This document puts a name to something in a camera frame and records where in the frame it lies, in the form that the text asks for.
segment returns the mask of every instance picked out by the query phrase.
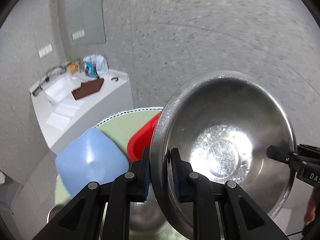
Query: small metal bowl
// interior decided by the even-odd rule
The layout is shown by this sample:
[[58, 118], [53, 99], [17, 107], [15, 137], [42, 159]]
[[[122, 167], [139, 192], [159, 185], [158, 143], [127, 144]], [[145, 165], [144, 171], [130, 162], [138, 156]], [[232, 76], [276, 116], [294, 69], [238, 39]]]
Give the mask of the small metal bowl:
[[274, 218], [294, 180], [287, 165], [266, 155], [280, 142], [295, 149], [290, 122], [249, 76], [215, 71], [184, 84], [163, 109], [150, 149], [151, 183], [168, 222], [192, 238], [192, 205], [175, 198], [167, 150], [177, 147], [181, 159], [211, 181], [234, 180]]

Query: silver rivet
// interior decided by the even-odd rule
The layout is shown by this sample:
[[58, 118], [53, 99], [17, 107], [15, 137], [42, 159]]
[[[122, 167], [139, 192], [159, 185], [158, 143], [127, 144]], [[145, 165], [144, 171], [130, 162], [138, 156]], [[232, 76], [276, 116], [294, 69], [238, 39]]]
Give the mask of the silver rivet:
[[192, 179], [197, 179], [197, 178], [199, 177], [199, 174], [196, 173], [196, 172], [191, 172], [191, 173], [189, 174], [189, 177], [192, 178]]
[[229, 180], [229, 181], [227, 182], [227, 185], [228, 185], [228, 187], [231, 187], [231, 188], [234, 188], [234, 187], [237, 186], [237, 184], [236, 184], [234, 181], [232, 181], [232, 180]]
[[127, 172], [125, 175], [124, 175], [127, 179], [132, 179], [134, 177], [134, 173], [133, 172]]
[[98, 184], [96, 182], [90, 182], [88, 184], [89, 189], [95, 189], [95, 188], [97, 188], [97, 186], [98, 186]]

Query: plastic bag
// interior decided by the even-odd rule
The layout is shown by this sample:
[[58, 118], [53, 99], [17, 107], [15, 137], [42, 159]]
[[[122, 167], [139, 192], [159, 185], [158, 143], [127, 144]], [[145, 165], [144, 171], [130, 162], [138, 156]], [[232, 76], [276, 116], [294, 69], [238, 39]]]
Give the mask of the plastic bag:
[[105, 58], [99, 54], [92, 54], [83, 58], [84, 73], [88, 77], [100, 78], [109, 76], [109, 68]]

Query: round table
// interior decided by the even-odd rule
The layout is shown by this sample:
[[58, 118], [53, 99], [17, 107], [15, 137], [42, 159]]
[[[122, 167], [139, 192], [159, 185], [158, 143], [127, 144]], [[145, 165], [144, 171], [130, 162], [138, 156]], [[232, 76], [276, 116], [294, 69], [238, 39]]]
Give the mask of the round table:
[[[114, 114], [95, 127], [107, 135], [119, 149], [127, 155], [127, 144], [130, 138], [152, 117], [162, 111], [162, 107], [148, 107], [137, 108], [129, 111], [123, 111]], [[66, 204], [71, 200], [71, 197], [64, 187], [60, 176], [57, 176], [57, 183], [55, 189], [55, 205]], [[134, 236], [130, 235], [132, 240], [186, 240], [179, 232], [177, 232], [171, 225], [167, 225], [162, 232], [157, 235]]]

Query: blue plastic bowl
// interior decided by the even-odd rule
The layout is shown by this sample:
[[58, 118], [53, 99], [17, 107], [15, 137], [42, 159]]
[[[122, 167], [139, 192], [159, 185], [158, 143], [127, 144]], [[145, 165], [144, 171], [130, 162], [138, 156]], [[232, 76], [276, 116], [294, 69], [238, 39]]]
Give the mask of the blue plastic bowl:
[[58, 174], [72, 197], [91, 181], [104, 184], [129, 169], [126, 156], [96, 128], [75, 139], [56, 158]]

